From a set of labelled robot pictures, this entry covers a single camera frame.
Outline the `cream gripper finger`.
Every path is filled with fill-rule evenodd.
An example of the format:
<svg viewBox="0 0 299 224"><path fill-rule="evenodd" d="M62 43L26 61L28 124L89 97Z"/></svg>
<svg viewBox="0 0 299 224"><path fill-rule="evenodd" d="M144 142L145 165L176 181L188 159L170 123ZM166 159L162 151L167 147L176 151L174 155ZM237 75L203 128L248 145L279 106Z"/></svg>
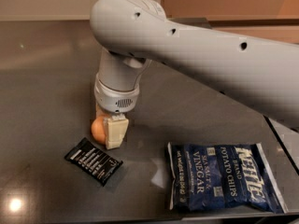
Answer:
<svg viewBox="0 0 299 224"><path fill-rule="evenodd" d="M110 116L105 110L103 110L99 104L95 105L95 116L97 118L108 118Z"/></svg>
<svg viewBox="0 0 299 224"><path fill-rule="evenodd" d="M129 125L129 119L124 114L104 118L106 148L113 149L121 146Z"/></svg>

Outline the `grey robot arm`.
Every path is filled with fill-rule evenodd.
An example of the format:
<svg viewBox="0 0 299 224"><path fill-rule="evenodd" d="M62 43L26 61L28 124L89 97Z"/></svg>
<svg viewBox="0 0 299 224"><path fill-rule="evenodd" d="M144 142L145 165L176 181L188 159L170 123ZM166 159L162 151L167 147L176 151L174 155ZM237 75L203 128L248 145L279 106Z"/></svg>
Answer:
<svg viewBox="0 0 299 224"><path fill-rule="evenodd" d="M299 128L299 47L170 21L152 0L98 0L90 25L102 46L100 108L135 107L150 62L199 80L284 126Z"/></svg>

